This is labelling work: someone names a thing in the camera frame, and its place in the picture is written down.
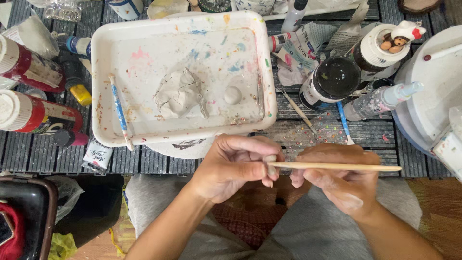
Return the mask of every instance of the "white clay ball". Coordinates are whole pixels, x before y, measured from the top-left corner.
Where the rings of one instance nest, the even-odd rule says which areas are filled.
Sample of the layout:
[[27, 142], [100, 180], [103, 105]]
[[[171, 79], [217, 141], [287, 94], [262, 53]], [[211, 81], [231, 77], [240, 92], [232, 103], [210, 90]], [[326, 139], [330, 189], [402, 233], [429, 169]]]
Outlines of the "white clay ball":
[[225, 90], [225, 101], [230, 105], [235, 105], [241, 102], [242, 93], [239, 88], [235, 86], [227, 87]]

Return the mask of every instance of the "hand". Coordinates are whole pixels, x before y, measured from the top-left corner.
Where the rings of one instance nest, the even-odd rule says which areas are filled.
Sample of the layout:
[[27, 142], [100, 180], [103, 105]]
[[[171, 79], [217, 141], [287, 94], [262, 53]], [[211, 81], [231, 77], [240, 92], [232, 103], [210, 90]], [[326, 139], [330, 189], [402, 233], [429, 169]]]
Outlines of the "hand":
[[264, 136], [222, 134], [208, 151], [188, 185], [202, 198], [222, 203], [247, 181], [261, 180], [267, 187], [279, 177], [279, 169], [266, 161], [284, 161], [281, 146]]
[[[359, 145], [321, 143], [306, 148], [295, 159], [299, 162], [348, 163], [379, 165], [380, 158]], [[322, 189], [327, 198], [343, 213], [360, 221], [379, 205], [376, 201], [378, 172], [311, 168], [294, 170], [290, 176], [296, 188], [307, 179]]]

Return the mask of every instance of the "white bottle cap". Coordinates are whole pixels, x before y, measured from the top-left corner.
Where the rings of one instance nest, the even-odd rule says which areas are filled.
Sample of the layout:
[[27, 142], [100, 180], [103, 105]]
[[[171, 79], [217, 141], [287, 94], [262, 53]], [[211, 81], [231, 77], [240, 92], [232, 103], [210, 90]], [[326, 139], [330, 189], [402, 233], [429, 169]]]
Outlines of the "white bottle cap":
[[18, 44], [0, 34], [0, 74], [12, 69], [18, 59]]
[[32, 101], [13, 90], [0, 90], [0, 130], [23, 128], [32, 115]]
[[403, 49], [398, 53], [389, 53], [382, 50], [382, 36], [391, 32], [396, 25], [381, 24], [372, 29], [361, 41], [361, 54], [363, 58], [371, 65], [377, 67], [388, 67], [404, 58], [409, 52], [409, 44], [405, 44]]

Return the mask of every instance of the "forearm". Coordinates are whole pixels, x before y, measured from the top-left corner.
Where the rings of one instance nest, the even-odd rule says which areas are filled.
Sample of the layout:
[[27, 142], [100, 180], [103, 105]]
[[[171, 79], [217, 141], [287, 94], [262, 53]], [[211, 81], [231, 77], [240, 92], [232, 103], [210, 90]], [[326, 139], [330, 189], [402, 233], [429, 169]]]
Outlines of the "forearm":
[[378, 260], [443, 259], [415, 229], [379, 203], [357, 223]]
[[213, 203], [187, 184], [140, 235], [126, 260], [177, 259]]

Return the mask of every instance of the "yellow plastic bag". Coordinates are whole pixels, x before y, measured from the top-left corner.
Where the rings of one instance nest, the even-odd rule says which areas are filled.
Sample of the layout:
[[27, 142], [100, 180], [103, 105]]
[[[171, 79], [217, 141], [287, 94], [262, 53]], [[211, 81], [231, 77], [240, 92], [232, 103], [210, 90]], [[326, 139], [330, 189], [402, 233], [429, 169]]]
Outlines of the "yellow plastic bag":
[[67, 235], [53, 233], [48, 260], [65, 260], [73, 256], [76, 252], [77, 247], [75, 247], [72, 233]]

